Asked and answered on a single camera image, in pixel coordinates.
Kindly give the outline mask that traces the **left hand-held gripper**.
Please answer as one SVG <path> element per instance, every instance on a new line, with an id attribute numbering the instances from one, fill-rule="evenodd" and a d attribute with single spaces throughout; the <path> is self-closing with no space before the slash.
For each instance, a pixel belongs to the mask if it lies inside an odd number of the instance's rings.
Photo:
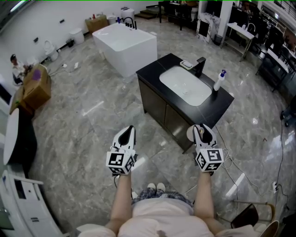
<path id="1" fill-rule="evenodd" d="M 118 148 L 116 146 L 135 146 L 136 129 L 130 125 L 118 132 L 112 142 L 111 150 L 106 155 L 106 167 L 112 176 L 128 175 L 137 161 L 135 150 Z"/>

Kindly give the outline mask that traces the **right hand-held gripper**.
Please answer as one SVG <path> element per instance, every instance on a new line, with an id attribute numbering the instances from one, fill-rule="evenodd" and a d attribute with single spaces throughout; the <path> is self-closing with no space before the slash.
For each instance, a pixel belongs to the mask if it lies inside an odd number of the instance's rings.
<path id="1" fill-rule="evenodd" d="M 217 146 L 216 134 L 206 125 L 193 126 L 195 162 L 202 172 L 214 172 L 224 163 L 223 151 Z"/>

